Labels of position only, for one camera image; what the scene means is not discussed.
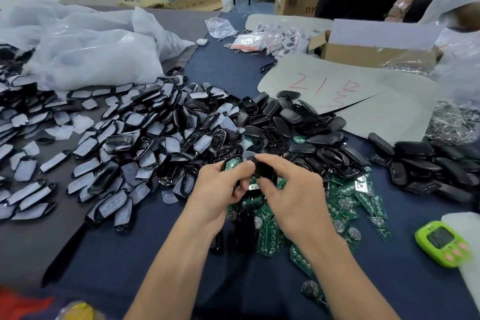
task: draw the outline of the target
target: green device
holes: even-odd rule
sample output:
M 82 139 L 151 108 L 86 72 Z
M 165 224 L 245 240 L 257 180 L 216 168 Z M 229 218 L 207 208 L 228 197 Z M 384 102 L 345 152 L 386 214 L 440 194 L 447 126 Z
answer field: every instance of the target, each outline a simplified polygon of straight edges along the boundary
M 430 221 L 415 232 L 417 244 L 442 267 L 455 268 L 471 255 L 465 239 L 441 221 Z

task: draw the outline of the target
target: dark blue tablecloth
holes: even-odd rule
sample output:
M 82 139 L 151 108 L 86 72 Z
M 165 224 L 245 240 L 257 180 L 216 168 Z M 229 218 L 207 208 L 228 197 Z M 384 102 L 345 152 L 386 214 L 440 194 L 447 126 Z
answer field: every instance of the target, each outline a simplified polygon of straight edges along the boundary
M 247 16 L 224 13 L 239 31 Z M 211 36 L 198 48 L 185 68 L 192 82 L 210 82 L 232 94 L 255 96 L 262 78 L 258 69 L 273 61 L 262 53 L 248 53 L 224 47 L 230 38 L 216 42 Z M 348 135 L 351 142 L 369 157 L 372 147 L 364 140 Z M 389 182 L 386 170 L 374 167 L 373 188 L 383 196 L 393 232 L 383 242 L 375 229 L 362 217 L 355 226 L 362 241 L 355 258 L 402 319 L 478 319 L 479 314 L 457 269 L 435 264 L 415 243 L 414 232 L 431 220 L 447 213 L 469 208 L 443 201 L 435 196 L 416 196 L 400 191 Z M 121 318 L 130 306 L 155 255 L 182 212 L 180 203 L 166 205 L 160 193 L 146 199 L 139 208 L 136 225 L 128 236 L 119 236 L 106 222 L 89 230 L 61 278 L 50 291 L 82 296 L 100 310 Z M 222 311 L 225 319 L 235 314 L 285 319 L 327 319 L 329 315 L 304 298 L 300 289 L 307 276 L 290 260 L 288 248 L 272 258 L 252 254 L 243 256 L 232 248 L 233 225 L 227 220 L 223 234 L 227 249 L 223 256 L 208 255 L 201 278 L 194 318 L 213 318 Z

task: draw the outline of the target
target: person's left hand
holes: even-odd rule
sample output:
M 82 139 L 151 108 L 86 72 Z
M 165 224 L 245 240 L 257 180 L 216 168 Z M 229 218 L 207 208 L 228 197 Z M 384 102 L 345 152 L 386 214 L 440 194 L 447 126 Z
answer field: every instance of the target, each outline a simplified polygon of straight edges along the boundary
M 238 202 L 248 189 L 255 163 L 245 161 L 233 170 L 221 171 L 223 162 L 203 166 L 183 212 L 214 237 L 222 229 L 227 206 Z M 237 181 L 240 186 L 233 190 Z
M 398 22 L 398 23 L 402 23 L 402 22 L 403 22 L 403 18 L 400 18 L 399 16 L 388 16 L 387 18 L 385 18 L 385 22 Z

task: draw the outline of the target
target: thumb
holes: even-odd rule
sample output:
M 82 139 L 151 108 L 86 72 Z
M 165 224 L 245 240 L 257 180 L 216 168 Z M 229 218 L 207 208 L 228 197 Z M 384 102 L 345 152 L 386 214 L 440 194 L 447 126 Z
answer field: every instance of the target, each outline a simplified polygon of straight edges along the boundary
M 272 181 L 270 181 L 268 178 L 261 177 L 257 178 L 257 185 L 263 192 L 263 194 L 266 196 L 268 203 L 271 205 L 275 205 L 275 202 L 279 198 L 279 191 L 277 190 L 277 187 L 273 184 Z
M 255 172 L 255 163 L 251 160 L 240 163 L 233 170 L 224 171 L 227 180 L 231 181 L 231 184 L 235 184 L 237 181 L 243 178 L 249 178 Z

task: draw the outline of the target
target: wristwatch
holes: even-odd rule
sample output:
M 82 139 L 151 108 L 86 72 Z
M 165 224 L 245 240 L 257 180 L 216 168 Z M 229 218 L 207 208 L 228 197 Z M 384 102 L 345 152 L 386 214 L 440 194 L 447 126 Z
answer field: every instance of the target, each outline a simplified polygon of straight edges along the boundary
M 393 4 L 393 7 L 387 14 L 387 17 L 394 17 L 394 18 L 405 18 L 405 14 L 409 11 L 412 3 L 406 1 L 396 1 Z

